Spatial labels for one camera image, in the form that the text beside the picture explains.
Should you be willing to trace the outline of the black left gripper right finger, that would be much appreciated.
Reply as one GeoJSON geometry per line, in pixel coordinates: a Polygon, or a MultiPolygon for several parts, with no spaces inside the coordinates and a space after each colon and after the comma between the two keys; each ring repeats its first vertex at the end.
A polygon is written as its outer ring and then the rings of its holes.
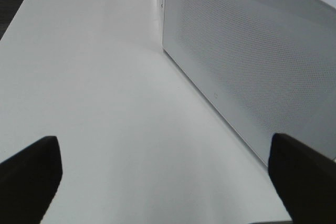
{"type": "Polygon", "coordinates": [[[275,133],[268,175],[293,223],[335,223],[335,162],[275,133]]]}

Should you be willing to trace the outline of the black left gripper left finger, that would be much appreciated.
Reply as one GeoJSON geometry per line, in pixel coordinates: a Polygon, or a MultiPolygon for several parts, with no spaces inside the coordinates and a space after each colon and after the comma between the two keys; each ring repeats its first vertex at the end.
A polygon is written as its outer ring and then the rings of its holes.
{"type": "Polygon", "coordinates": [[[1,223],[40,223],[62,174],[55,136],[45,136],[1,162],[1,223]]]}

